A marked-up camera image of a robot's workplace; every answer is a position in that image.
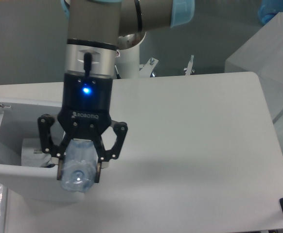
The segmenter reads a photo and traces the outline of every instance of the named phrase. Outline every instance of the blue led light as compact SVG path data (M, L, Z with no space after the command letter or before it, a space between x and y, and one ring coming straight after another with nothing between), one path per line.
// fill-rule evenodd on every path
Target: blue led light
M91 94L92 93L92 89L88 88L88 87L84 87L83 88L83 92L87 95Z

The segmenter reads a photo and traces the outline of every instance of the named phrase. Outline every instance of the plastic bottle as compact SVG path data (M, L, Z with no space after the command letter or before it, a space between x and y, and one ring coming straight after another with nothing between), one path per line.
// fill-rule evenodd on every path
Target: plastic bottle
M279 12L283 12L283 0L263 0L258 18L265 25Z
M93 142L72 140L66 149L61 186L70 192L85 193L94 184L97 153Z

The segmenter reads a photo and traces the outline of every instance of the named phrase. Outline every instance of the white bin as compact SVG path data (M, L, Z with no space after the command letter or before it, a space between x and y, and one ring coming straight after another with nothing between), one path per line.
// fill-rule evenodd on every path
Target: white bin
M21 166L21 146L24 138L38 138L37 119L42 114L58 114L61 103L10 100L0 103L0 183L26 198L55 201L80 201L83 193L63 190L53 168ZM53 125L52 135L60 142L63 130Z

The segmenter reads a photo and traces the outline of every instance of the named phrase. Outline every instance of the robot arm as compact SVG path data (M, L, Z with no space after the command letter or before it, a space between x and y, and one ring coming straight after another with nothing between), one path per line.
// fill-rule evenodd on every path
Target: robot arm
M194 0L122 1L62 0L69 12L62 109L57 117L43 115L38 119L42 151L59 159L58 180L63 176L65 151L71 140L93 142L98 155L96 183L102 163L119 158L128 127L109 115L119 35L175 26L179 24L179 11L190 12L189 20L193 16ZM66 133L59 146L54 145L51 137L51 126L56 120ZM112 149L105 150L101 135L110 126L117 139Z

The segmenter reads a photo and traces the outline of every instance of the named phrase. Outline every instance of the white table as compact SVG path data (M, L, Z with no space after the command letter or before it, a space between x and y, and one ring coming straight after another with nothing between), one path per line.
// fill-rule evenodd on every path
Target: white table
M4 98L61 101L62 83L0 86ZM115 81L110 112L129 131L101 182L74 204L9 192L5 233L283 228L283 156L255 74Z

